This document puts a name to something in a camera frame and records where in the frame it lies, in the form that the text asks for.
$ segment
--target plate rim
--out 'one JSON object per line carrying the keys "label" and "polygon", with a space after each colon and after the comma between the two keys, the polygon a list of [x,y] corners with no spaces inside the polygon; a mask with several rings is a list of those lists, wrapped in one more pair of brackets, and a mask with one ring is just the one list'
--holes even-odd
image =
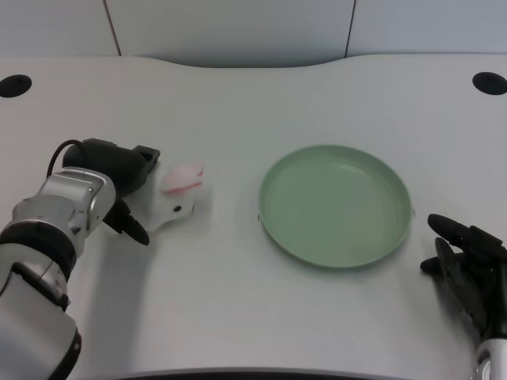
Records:
{"label": "plate rim", "polygon": [[[385,165],[399,179],[400,183],[402,184],[402,188],[403,188],[404,192],[406,193],[408,201],[409,201],[409,213],[410,213],[410,215],[409,215],[408,223],[405,225],[405,229],[403,230],[403,233],[399,236],[398,240],[391,247],[388,247],[387,248],[387,252],[385,252],[382,255],[380,255],[380,257],[376,257],[374,259],[365,261],[364,263],[357,264],[357,265],[339,265],[339,266],[337,266],[337,265],[322,264],[322,263],[319,263],[319,262],[308,260],[307,258],[303,258],[303,257],[301,257],[299,255],[296,255],[295,253],[291,252],[291,250],[289,248],[287,248],[287,246],[285,246],[284,244],[282,244],[275,237],[275,235],[273,234],[273,232],[270,231],[269,228],[266,226],[265,216],[263,215],[262,206],[261,206],[262,205],[262,196],[261,196],[261,194],[262,194],[263,188],[265,187],[265,182],[267,181],[267,178],[268,178],[269,174],[283,160],[289,158],[290,156],[296,155],[296,154],[300,154],[300,153],[304,152],[305,150],[319,149],[319,148],[345,148],[345,149],[348,149],[348,150],[355,150],[356,152],[359,152],[361,154],[365,154],[365,155],[367,155],[367,156],[369,156],[369,157],[371,157],[371,158],[379,161],[381,164]],[[316,265],[316,266],[319,266],[319,267],[322,267],[322,268],[348,269],[348,268],[360,268],[360,267],[363,267],[365,265],[369,265],[369,264],[375,263],[376,261],[382,260],[382,259],[390,256],[406,240],[406,237],[407,237],[407,235],[410,232],[410,228],[412,226],[412,219],[413,219],[413,216],[414,216],[414,205],[412,203],[412,197],[410,196],[410,192],[409,192],[408,188],[406,187],[406,184],[403,181],[403,179],[398,175],[398,173],[396,173],[396,171],[394,169],[392,169],[386,162],[384,162],[380,158],[378,158],[378,157],[374,156],[373,154],[370,154],[370,153],[368,153],[368,152],[366,152],[364,150],[357,149],[357,148],[354,148],[354,147],[351,147],[351,146],[336,145],[336,144],[319,144],[319,145],[305,146],[305,147],[293,150],[292,152],[290,152],[288,154],[285,154],[283,157],[281,157],[280,159],[278,159],[274,164],[272,164],[269,167],[268,171],[265,173],[264,177],[262,178],[261,186],[259,187],[259,190],[258,190],[258,193],[257,193],[257,211],[258,211],[258,214],[259,214],[259,220],[261,221],[262,227],[265,229],[265,231],[268,233],[268,235],[285,252],[289,253],[290,255],[292,255],[293,257],[295,257],[295,258],[297,258],[299,260],[302,260],[302,261],[304,261],[306,263],[310,263],[310,264],[313,264],[313,265]]]}

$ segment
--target white rabbit toy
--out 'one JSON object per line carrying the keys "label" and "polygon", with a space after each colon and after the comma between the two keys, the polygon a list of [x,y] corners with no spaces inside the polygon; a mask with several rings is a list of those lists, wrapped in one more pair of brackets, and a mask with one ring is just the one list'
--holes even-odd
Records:
{"label": "white rabbit toy", "polygon": [[144,229],[154,231],[166,222],[191,214],[194,205],[192,189],[202,183],[202,165],[170,167],[158,162],[148,174],[146,183],[124,197],[124,201]]}

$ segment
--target rabbit toy ear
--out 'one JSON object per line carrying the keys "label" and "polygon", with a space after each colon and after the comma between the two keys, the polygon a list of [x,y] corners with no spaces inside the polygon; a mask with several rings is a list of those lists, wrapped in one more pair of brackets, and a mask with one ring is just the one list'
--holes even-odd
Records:
{"label": "rabbit toy ear", "polygon": [[174,166],[160,182],[160,190],[168,195],[180,195],[203,184],[202,165]]}

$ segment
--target white wall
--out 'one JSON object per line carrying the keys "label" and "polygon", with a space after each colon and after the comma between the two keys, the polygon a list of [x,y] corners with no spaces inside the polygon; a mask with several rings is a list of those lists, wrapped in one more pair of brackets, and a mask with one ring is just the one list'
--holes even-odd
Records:
{"label": "white wall", "polygon": [[507,0],[357,0],[348,56],[507,53]]}
{"label": "white wall", "polygon": [[0,0],[0,56],[117,55],[102,0]]}
{"label": "white wall", "polygon": [[507,53],[507,0],[0,0],[0,57],[293,67],[348,54]]}
{"label": "white wall", "polygon": [[123,55],[206,67],[343,58],[353,0],[108,0]]}

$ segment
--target table surface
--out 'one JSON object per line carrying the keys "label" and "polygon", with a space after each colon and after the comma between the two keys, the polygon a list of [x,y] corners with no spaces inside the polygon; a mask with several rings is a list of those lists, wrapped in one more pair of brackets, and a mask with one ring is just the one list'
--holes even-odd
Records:
{"label": "table surface", "polygon": [[[54,149],[95,137],[204,162],[192,218],[149,247],[100,227],[69,283],[83,337],[71,378],[201,367],[288,367],[469,378],[468,324],[422,275],[438,213],[507,237],[507,55],[392,55],[291,69],[204,69],[144,58],[0,59],[32,88],[0,99],[0,222],[41,186]],[[412,232],[378,264],[334,271],[278,249],[257,190],[278,158],[341,144],[384,160],[414,203]]]}

